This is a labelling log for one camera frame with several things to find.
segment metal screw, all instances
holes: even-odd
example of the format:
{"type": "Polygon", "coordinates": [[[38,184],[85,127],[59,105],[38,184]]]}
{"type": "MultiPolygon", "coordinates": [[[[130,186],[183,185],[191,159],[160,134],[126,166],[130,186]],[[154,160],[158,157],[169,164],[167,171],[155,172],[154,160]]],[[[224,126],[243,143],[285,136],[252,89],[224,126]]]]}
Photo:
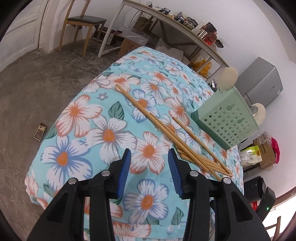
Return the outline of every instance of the metal screw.
{"type": "Polygon", "coordinates": [[[108,170],[102,171],[102,176],[103,177],[108,177],[111,173],[108,170]]]}
{"type": "Polygon", "coordinates": [[[74,178],[74,177],[70,178],[69,181],[68,181],[68,183],[69,183],[70,185],[75,184],[76,182],[77,182],[77,179],[74,178]]]}
{"type": "Polygon", "coordinates": [[[226,178],[223,179],[223,182],[226,183],[226,184],[230,184],[231,179],[226,177],[226,178]]]}
{"type": "Polygon", "coordinates": [[[191,171],[190,172],[190,176],[197,177],[198,176],[198,172],[197,171],[191,171]]]}

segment green plastic basket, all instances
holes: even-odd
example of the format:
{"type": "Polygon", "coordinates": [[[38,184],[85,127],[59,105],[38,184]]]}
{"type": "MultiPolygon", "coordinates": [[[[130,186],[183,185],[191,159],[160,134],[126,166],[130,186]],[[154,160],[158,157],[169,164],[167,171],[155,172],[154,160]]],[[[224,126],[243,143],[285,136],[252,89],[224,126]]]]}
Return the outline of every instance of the green plastic basket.
{"type": "Polygon", "coordinates": [[[259,130],[249,107],[235,87],[217,90],[191,118],[225,150],[259,130]]]}

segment white door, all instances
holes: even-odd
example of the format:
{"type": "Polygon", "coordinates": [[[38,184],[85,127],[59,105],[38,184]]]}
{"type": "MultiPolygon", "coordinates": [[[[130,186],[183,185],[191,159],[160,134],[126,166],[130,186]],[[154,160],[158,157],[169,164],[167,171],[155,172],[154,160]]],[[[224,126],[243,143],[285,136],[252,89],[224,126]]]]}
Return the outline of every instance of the white door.
{"type": "Polygon", "coordinates": [[[0,72],[24,54],[37,49],[48,0],[33,0],[15,18],[0,42],[0,72]]]}

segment floral blanket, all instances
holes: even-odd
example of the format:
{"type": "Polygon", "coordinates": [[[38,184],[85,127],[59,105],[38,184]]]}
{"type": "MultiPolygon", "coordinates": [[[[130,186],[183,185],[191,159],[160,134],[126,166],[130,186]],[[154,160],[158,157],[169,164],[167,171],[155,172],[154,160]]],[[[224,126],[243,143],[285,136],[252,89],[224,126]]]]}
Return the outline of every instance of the floral blanket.
{"type": "MultiPolygon", "coordinates": [[[[32,202],[46,208],[69,178],[92,178],[129,148],[132,161],[124,196],[110,200],[116,240],[182,240],[189,201],[181,200],[174,190],[167,162],[172,143],[119,92],[116,84],[194,151],[212,159],[172,116],[187,124],[232,171],[234,183],[243,191],[237,147],[225,151],[189,117],[213,94],[212,90],[178,60],[140,47],[93,79],[61,113],[25,178],[27,193],[32,202]]],[[[213,240],[214,213],[209,212],[209,240],[213,240]]],[[[89,199],[85,203],[84,238],[89,240],[89,199]]]]}

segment black chair seat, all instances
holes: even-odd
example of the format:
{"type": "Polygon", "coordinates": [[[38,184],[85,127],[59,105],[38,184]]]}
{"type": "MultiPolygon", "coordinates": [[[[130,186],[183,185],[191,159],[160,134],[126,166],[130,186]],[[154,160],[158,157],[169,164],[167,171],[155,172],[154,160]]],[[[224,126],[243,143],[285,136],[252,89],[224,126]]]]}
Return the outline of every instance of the black chair seat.
{"type": "Polygon", "coordinates": [[[90,24],[101,24],[106,22],[107,19],[83,15],[83,16],[68,18],[68,21],[76,21],[76,22],[90,23],[90,24]]]}

